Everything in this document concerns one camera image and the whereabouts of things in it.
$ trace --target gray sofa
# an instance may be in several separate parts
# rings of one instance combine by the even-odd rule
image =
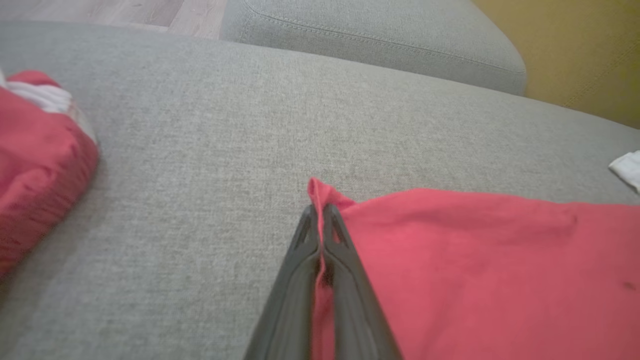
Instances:
[[[471,0],[228,0],[222,40],[522,95],[524,62]]]
[[[2,283],[0,358],[239,359],[316,176],[640,204],[607,165],[640,131],[444,79],[134,29],[0,24],[7,74],[75,95],[101,161]]]

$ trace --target white cloth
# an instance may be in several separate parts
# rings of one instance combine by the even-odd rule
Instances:
[[[609,169],[640,193],[640,151],[620,156],[609,164]]]
[[[94,143],[97,143],[91,124],[78,109],[68,91],[52,85],[32,85],[19,81],[7,81],[2,70],[0,70],[0,86],[38,106],[47,113],[68,115]]]

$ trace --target red cloth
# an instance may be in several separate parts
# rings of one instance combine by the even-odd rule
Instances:
[[[59,87],[37,71],[8,80]],[[93,140],[69,116],[0,87],[0,277],[63,218],[97,161]]]
[[[317,179],[308,194],[340,209],[405,360],[640,359],[638,206],[430,189],[357,204]],[[317,287],[313,355],[333,359]]]

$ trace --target wooden floor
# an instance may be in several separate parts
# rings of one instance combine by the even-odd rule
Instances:
[[[227,0],[0,0],[0,20],[89,22],[218,38]]]

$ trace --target yellow wall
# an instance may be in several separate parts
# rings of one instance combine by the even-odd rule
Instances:
[[[474,0],[520,52],[526,96],[640,128],[640,0]]]

